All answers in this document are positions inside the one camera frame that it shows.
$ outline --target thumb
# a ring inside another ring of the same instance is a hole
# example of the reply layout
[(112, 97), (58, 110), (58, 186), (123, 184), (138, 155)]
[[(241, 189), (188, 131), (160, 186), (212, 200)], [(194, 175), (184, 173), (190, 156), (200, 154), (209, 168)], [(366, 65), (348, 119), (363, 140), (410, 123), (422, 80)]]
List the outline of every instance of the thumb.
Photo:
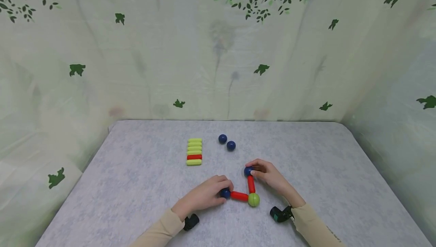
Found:
[(213, 207), (215, 207), (215, 206), (219, 206), (219, 205), (221, 205), (221, 204), (226, 203), (226, 201), (227, 201), (226, 198), (217, 198), (217, 199), (214, 199), (213, 202), (212, 202), (212, 206), (213, 206)]
[(266, 173), (263, 173), (263, 172), (258, 171), (258, 170), (252, 170), (250, 172), (250, 174), (253, 175), (253, 177), (255, 177), (255, 178), (260, 178), (262, 180), (265, 180)]

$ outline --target black device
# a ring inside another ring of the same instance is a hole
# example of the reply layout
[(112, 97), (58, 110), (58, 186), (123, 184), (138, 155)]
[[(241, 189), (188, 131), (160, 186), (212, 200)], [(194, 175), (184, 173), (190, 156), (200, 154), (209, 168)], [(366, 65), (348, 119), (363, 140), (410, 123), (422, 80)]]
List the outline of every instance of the black device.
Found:
[(185, 227), (183, 227), (183, 230), (189, 231), (194, 226), (196, 226), (199, 222), (200, 222), (200, 219), (198, 218), (198, 216), (195, 214), (192, 214), (191, 218), (188, 218), (188, 217), (185, 218)]
[(292, 207), (288, 206), (282, 211), (278, 207), (273, 207), (271, 208), (269, 214), (276, 222), (284, 222), (287, 221), (288, 219), (293, 220), (294, 215), (292, 214), (291, 209)]

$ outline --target table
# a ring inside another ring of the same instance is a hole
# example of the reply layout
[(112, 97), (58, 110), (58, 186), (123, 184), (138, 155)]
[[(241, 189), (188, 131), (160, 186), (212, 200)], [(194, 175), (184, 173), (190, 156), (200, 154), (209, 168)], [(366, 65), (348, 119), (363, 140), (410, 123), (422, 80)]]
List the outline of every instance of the table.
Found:
[[(228, 152), (218, 143), (236, 142)], [(203, 164), (186, 166), (189, 138), (203, 138)], [(114, 123), (37, 247), (124, 247), (166, 208), (213, 175), (248, 193), (244, 164), (271, 161), (349, 247), (430, 243), (349, 130), (338, 123), (140, 121)], [(269, 215), (286, 203), (256, 181), (258, 207), (229, 200), (197, 212), (200, 223), (168, 246), (307, 246), (291, 221)]]

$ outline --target wrist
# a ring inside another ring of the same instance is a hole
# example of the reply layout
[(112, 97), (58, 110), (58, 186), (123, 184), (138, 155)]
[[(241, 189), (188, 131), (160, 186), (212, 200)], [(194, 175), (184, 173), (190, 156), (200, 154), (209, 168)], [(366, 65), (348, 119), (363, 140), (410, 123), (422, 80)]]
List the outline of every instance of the wrist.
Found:
[(181, 222), (185, 221), (185, 218), (192, 212), (189, 203), (183, 198), (179, 199), (171, 210), (180, 218)]
[(306, 201), (299, 195), (292, 185), (290, 185), (284, 192), (283, 196), (293, 208), (302, 207), (306, 204)]

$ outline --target person's left hand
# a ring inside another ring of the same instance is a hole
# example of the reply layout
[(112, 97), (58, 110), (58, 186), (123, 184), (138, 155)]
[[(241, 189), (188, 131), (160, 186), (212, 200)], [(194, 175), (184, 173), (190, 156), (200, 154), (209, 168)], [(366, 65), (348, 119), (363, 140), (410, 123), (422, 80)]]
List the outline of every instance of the person's left hand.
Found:
[(171, 210), (179, 216), (181, 221), (184, 221), (187, 215), (195, 210), (224, 204), (227, 201), (226, 198), (218, 198), (217, 194), (226, 187), (233, 191), (232, 181), (224, 175), (215, 175), (179, 199)]

